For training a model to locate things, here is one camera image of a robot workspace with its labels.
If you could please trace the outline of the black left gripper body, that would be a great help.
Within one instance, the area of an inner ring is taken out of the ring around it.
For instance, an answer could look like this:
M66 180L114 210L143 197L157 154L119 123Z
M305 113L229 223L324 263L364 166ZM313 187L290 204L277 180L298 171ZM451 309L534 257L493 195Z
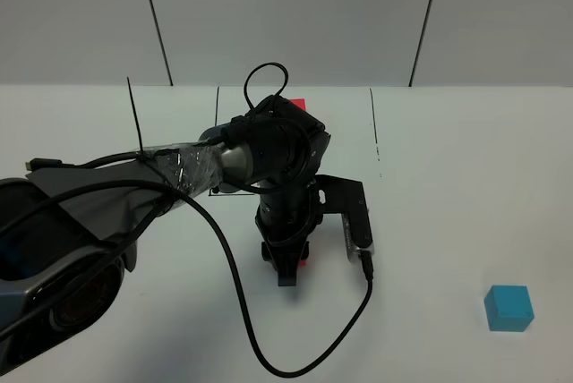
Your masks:
M319 185L313 177L287 191L261 195L255 224L262 249L307 249L322 219Z

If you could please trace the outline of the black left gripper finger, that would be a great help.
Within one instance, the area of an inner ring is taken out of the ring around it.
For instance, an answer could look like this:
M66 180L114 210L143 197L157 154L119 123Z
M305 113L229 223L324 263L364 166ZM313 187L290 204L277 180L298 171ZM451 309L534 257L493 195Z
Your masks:
M305 256L305 244L286 247L270 247L270 257L278 274L278 285L292 287L297 284L297 271L300 260Z

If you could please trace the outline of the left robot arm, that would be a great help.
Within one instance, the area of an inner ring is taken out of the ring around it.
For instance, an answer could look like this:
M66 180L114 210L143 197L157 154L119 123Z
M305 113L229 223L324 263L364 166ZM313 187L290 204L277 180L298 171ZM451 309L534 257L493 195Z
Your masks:
M204 192L251 192L262 257L293 286L321 221L316 174L325 125L271 95L196 142L143 148L82 165L33 159L1 182L1 371L93 325L135 268L158 217Z

